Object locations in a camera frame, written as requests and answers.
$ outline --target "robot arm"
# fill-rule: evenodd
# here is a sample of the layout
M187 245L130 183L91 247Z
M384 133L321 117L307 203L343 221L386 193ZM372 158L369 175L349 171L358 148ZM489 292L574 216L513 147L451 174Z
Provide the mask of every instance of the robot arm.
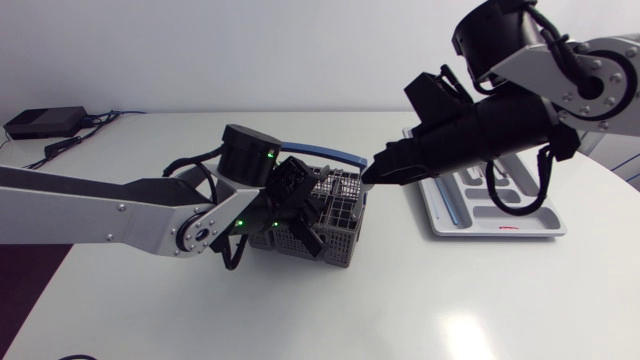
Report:
M119 242L180 258L201 254L210 247L221 253L225 266L233 270L249 234L279 226L288 228L317 256L324 244L312 226L326 203L313 191L327 179L328 167L317 173L294 157L276 165L280 151L366 167L365 159L350 154L282 143L239 125L227 126L220 149L174 161L165 177L124 185L0 166L0 209L4 214L0 217L0 244ZM217 166L202 164L218 155ZM184 166L194 167L168 177ZM212 187L211 199L196 190L204 180ZM363 202L364 193L360 192L351 213L354 219L361 216ZM242 236L233 257L231 235Z
M405 92L421 124L413 138L375 155L364 183L407 184L484 161L489 177L493 159L548 143L538 166L546 188L551 159L569 159L579 147L577 129L640 135L640 36L569 43L535 4L489 0L460 22L454 48L488 97L473 103L446 65L439 75L418 76Z

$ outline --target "blue handle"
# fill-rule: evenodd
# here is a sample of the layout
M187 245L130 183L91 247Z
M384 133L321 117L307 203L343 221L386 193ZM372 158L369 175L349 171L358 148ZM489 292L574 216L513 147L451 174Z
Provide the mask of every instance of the blue handle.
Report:
M444 205L447 207L447 211L449 212L449 216L451 216L451 222L453 225L458 225L460 222L458 221L458 216L456 215L455 210L453 210L453 205L451 205L451 200L449 200L449 194L445 189L445 185L442 183L442 179L435 178L436 186L440 191L440 196L442 196L442 200L444 201Z
M367 167L367 159L365 158L321 146L285 142L282 143L280 151L313 155L329 160L335 160L347 165L355 166L361 171Z

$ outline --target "white wall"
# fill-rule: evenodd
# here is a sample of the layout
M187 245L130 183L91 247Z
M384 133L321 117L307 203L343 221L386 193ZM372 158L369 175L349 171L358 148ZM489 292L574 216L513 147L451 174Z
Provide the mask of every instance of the white wall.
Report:
M480 0L4 0L0 123L90 112L403 110ZM631 0L541 0L576 39L640 32Z

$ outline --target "power adapter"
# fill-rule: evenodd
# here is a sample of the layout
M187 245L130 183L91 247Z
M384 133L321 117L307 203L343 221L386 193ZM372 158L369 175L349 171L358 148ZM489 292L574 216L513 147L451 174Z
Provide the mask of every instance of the power adapter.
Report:
M82 128L87 112L82 106L29 109L4 125L15 140L71 137Z

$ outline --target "dark floor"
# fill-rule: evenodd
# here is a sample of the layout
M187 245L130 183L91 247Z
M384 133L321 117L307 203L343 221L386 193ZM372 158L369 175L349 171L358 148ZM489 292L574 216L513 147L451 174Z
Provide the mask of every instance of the dark floor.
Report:
M72 245L0 245L0 359Z

